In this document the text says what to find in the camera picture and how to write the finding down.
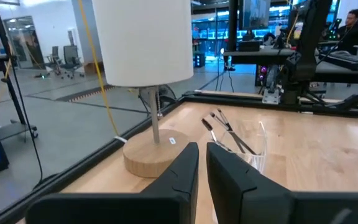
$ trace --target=white sticker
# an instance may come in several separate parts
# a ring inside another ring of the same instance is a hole
[[[174,138],[169,138],[169,141],[171,142],[171,144],[176,144],[177,143]]]

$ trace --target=computer monitor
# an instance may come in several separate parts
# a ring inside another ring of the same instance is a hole
[[[261,29],[269,26],[271,0],[241,0],[240,26],[246,29]]]

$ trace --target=yellow cable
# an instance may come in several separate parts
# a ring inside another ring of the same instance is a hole
[[[114,122],[114,119],[112,118],[112,114],[110,111],[110,106],[109,106],[109,102],[107,101],[107,96],[106,96],[106,92],[104,90],[104,85],[103,85],[103,79],[100,73],[100,69],[99,69],[99,64],[98,64],[98,58],[96,56],[96,51],[94,49],[94,45],[93,45],[93,41],[92,41],[92,36],[91,36],[91,32],[90,32],[90,28],[88,26],[88,22],[86,20],[86,16],[85,16],[85,11],[84,11],[84,5],[82,4],[82,0],[78,0],[78,4],[80,5],[80,10],[81,10],[81,15],[82,15],[82,20],[84,21],[84,26],[85,26],[85,30],[86,30],[86,35],[88,36],[88,40],[89,40],[89,46],[91,47],[92,50],[92,55],[93,55],[93,61],[94,61],[94,65],[96,67],[96,73],[98,74],[98,79],[99,79],[99,84],[100,84],[100,88],[102,90],[102,95],[103,95],[103,100],[104,100],[104,104],[106,105],[106,109],[109,115],[109,119],[110,122],[114,128],[114,131],[116,132],[116,134],[119,136],[118,133],[118,129],[117,126]]]
[[[287,42],[286,42],[285,45],[287,45],[288,42],[290,41],[290,36],[291,36],[291,34],[292,34],[293,28],[295,27],[296,23],[298,22],[298,16],[299,16],[299,12],[296,14],[295,22],[292,24],[291,30],[290,30],[290,32],[288,33]]]

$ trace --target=desk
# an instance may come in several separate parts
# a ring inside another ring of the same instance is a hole
[[[285,63],[286,59],[295,52],[290,49],[283,49],[278,54],[278,49],[262,49],[259,52],[225,52],[225,56],[231,56],[232,62],[237,64],[271,65]],[[255,73],[255,80],[258,79],[258,69]],[[316,75],[313,82],[336,82],[336,83],[358,83],[358,73],[347,68],[339,67],[327,62],[321,62],[316,68]]]
[[[196,223],[199,224],[213,223],[213,203],[206,173],[206,143],[210,141],[210,134],[200,121],[206,118],[216,127],[216,135],[221,136],[224,130],[209,116],[209,112],[217,107],[184,102],[159,121],[160,128],[181,131],[198,143],[200,164]],[[264,173],[267,177],[291,190],[358,191],[358,119],[219,107],[230,121],[263,122],[268,139]],[[151,129],[146,131],[152,138]],[[122,149],[119,149],[62,192],[140,192],[152,181],[126,171]]]

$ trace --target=computer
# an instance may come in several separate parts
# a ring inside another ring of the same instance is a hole
[[[197,194],[198,146],[193,142],[138,194],[51,194],[29,208],[25,222],[193,224]]]
[[[271,0],[241,0],[239,27],[243,30],[268,27],[270,2]]]
[[[215,143],[206,162],[219,224],[358,223],[358,193],[292,192]]]

